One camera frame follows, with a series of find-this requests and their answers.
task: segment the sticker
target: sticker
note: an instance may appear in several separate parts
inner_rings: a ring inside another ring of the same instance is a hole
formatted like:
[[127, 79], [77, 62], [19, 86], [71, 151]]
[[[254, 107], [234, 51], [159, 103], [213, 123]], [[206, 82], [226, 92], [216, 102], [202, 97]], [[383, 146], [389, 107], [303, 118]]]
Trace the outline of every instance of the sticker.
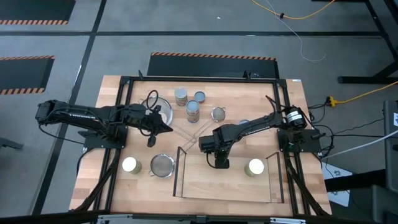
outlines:
[[294, 121], [296, 119], [302, 119], [302, 118], [303, 118], [303, 116], [301, 116], [301, 114], [299, 114], [299, 115], [293, 116], [291, 118], [288, 118], [287, 122], [291, 122], [291, 121]]
[[293, 112], [289, 113], [286, 117], [289, 119], [290, 117], [298, 115], [298, 114], [299, 114], [298, 111], [293, 111]]
[[394, 125], [398, 127], [398, 113], [394, 113]]

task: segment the gray floor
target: gray floor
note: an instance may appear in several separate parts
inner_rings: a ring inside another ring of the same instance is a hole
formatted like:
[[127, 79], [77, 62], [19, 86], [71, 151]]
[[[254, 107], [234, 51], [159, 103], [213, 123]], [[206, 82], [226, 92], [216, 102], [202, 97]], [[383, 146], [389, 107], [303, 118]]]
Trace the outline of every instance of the gray floor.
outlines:
[[[309, 0], [270, 1], [275, 9], [291, 16], [302, 16], [322, 7], [324, 2]], [[382, 1], [372, 1], [380, 20], [386, 27], [394, 46], [398, 46], [397, 24]], [[69, 25], [0, 26], [1, 30], [91, 30], [100, 1], [77, 1]], [[334, 3], [329, 9], [303, 21], [287, 21], [297, 31], [375, 31], [376, 26], [364, 4]], [[287, 31], [272, 14], [255, 6], [250, 0], [113, 0], [108, 1], [100, 31], [132, 30], [250, 30]], [[97, 37], [85, 71], [76, 103], [94, 106], [103, 75], [137, 75], [147, 70], [151, 52], [195, 52], [275, 57], [281, 78], [303, 81], [309, 105], [322, 103], [326, 96], [345, 100], [379, 88], [379, 85], [340, 85], [340, 75], [371, 76], [392, 62], [392, 56], [381, 38], [302, 37], [303, 54], [321, 62], [308, 62], [300, 56], [296, 37], [236, 37], [236, 36], [137, 36]], [[0, 37], [0, 57], [55, 55], [55, 63], [46, 91], [41, 95], [0, 96], [2, 128], [0, 136], [25, 144], [23, 150], [0, 150], [0, 217], [29, 213], [44, 167], [53, 144], [51, 137], [37, 129], [34, 115], [38, 103], [49, 99], [67, 101], [88, 37]], [[382, 118], [382, 102], [397, 99], [398, 86], [366, 98], [327, 108], [322, 124], [335, 131]], [[314, 115], [319, 118], [321, 110]], [[58, 126], [48, 127], [55, 133]], [[68, 138], [82, 141], [77, 128], [69, 127]], [[383, 134], [382, 123], [353, 133]], [[370, 141], [367, 138], [339, 138], [335, 152]], [[384, 150], [377, 144], [360, 151], [329, 160], [353, 172], [384, 168]], [[43, 212], [65, 212], [68, 209], [75, 169], [81, 146], [65, 142], [50, 186]], [[355, 195], [355, 201], [361, 195]], [[349, 209], [333, 205], [342, 217], [364, 218], [365, 213], [350, 205]]]

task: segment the metal bowl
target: metal bowl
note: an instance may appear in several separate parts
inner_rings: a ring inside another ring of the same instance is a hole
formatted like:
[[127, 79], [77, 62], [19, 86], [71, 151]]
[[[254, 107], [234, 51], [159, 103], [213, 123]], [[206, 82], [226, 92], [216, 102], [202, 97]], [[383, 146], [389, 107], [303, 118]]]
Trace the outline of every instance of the metal bowl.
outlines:
[[[149, 97], [148, 105], [151, 106], [152, 104], [154, 104], [155, 100], [156, 100], [156, 96]], [[147, 107], [147, 100], [144, 100], [141, 104], [144, 105], [145, 107]], [[172, 106], [170, 105], [170, 103], [167, 100], [165, 100], [165, 99], [163, 99], [161, 97], [158, 97], [156, 104], [152, 108], [155, 108], [155, 106], [157, 106], [157, 105], [161, 106], [161, 109], [160, 109], [159, 113], [162, 116], [163, 116], [163, 114], [164, 114], [164, 116], [166, 116], [165, 124], [170, 126], [170, 124], [172, 123], [172, 120], [173, 120], [173, 109], [172, 109]]]

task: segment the white cable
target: white cable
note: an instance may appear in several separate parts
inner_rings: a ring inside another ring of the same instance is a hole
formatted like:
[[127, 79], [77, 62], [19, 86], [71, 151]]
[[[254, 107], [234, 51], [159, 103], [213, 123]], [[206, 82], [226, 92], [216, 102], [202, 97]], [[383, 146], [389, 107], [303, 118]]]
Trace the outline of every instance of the white cable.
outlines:
[[326, 156], [326, 157], [324, 157], [324, 158], [322, 158], [322, 159], [328, 159], [328, 158], [331, 158], [331, 157], [334, 157], [334, 156], [337, 156], [337, 155], [340, 155], [340, 154], [343, 154], [343, 153], [346, 153], [346, 152], [350, 152], [350, 151], [355, 150], [355, 149], [359, 149], [359, 148], [362, 148], [362, 147], [370, 146], [370, 145], [372, 145], [372, 144], [374, 144], [374, 143], [376, 143], [376, 142], [385, 140], [386, 138], [389, 138], [389, 137], [391, 137], [391, 136], [393, 136], [393, 135], [395, 135], [395, 134], [397, 134], [397, 133], [398, 133], [398, 130], [397, 130], [397, 131], [394, 131], [393, 133], [391, 133], [391, 134], [389, 134], [389, 135], [387, 135], [387, 136], [384, 136], [383, 138], [380, 138], [380, 139], [378, 139], [378, 140], [375, 140], [375, 141], [373, 141], [373, 142], [369, 142], [369, 143], [364, 144], [364, 145], [362, 145], [362, 146], [356, 146], [356, 147], [354, 147], [354, 148], [352, 148], [352, 149], [347, 149], [347, 150], [344, 150], [344, 151], [342, 151], [342, 152], [339, 152], [339, 153], [336, 153], [336, 154], [333, 154], [333, 155], [330, 155], [330, 156]]
[[271, 7], [271, 9], [274, 11], [275, 18], [277, 18], [281, 23], [283, 23], [287, 28], [289, 28], [290, 31], [292, 31], [298, 37], [298, 39], [300, 40], [300, 42], [301, 42], [301, 46], [300, 46], [301, 57], [304, 58], [305, 60], [310, 61], [310, 62], [320, 62], [320, 61], [322, 61], [326, 57], [326, 54], [323, 55], [323, 57], [321, 59], [318, 59], [318, 60], [311, 60], [311, 59], [308, 59], [308, 58], [304, 57], [304, 55], [303, 55], [303, 40], [301, 39], [301, 37], [298, 34], [296, 34], [296, 32], [294, 32], [294, 30], [292, 30], [292, 28], [290, 28], [284, 21], [282, 21], [281, 19], [279, 19], [279, 17], [277, 17], [274, 7], [272, 7], [271, 3], [269, 3], [268, 0], [266, 0], [266, 1], [268, 2], [268, 5]]

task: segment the yellow cable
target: yellow cable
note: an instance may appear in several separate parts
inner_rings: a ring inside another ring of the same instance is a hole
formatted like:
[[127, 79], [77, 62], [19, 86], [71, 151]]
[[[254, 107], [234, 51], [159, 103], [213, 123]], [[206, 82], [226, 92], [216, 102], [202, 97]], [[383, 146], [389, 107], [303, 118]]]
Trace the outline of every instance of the yellow cable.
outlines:
[[362, 94], [362, 95], [355, 96], [354, 98], [351, 98], [351, 99], [348, 99], [348, 100], [345, 100], [345, 101], [334, 100], [334, 103], [335, 103], [335, 104], [348, 103], [348, 102], [353, 101], [353, 100], [356, 100], [356, 99], [358, 99], [358, 98], [360, 98], [360, 97], [362, 97], [362, 96], [366, 96], [366, 95], [369, 95], [369, 94], [371, 94], [371, 93], [374, 93], [374, 92], [377, 92], [377, 91], [380, 91], [380, 90], [384, 90], [384, 89], [386, 89], [386, 88], [389, 88], [390, 86], [393, 86], [393, 85], [395, 85], [395, 84], [398, 84], [398, 81], [396, 81], [396, 82], [394, 82], [394, 83], [391, 83], [390, 85], [386, 85], [385, 87], [379, 88], [379, 89], [377, 89], [377, 90], [373, 90], [373, 91], [364, 93], [364, 94]]
[[[271, 13], [277, 15], [277, 16], [280, 16], [279, 13], [276, 13], [276, 12], [274, 12], [274, 11], [268, 9], [267, 7], [265, 7], [265, 6], [263, 6], [263, 5], [259, 4], [259, 3], [257, 3], [255, 0], [251, 0], [251, 1], [252, 1], [254, 4], [256, 4], [256, 5], [260, 6], [260, 7], [262, 7], [263, 9], [265, 9], [265, 10], [267, 10], [267, 11], [269, 11], [269, 12], [271, 12]], [[284, 15], [284, 18], [288, 18], [288, 19], [306, 19], [306, 18], [309, 18], [309, 17], [311, 17], [311, 16], [314, 16], [315, 14], [318, 14], [318, 13], [321, 12], [322, 10], [326, 9], [327, 7], [329, 7], [329, 6], [330, 6], [333, 2], [335, 2], [335, 1], [336, 1], [336, 0], [332, 0], [331, 2], [329, 2], [329, 3], [328, 3], [326, 6], [324, 6], [323, 8], [321, 8], [321, 9], [319, 9], [318, 11], [316, 11], [316, 12], [314, 12], [314, 13], [311, 13], [311, 14], [309, 14], [309, 15], [307, 15], [307, 16], [304, 16], [304, 17], [290, 17], [290, 16], [285, 16], [285, 15]]]

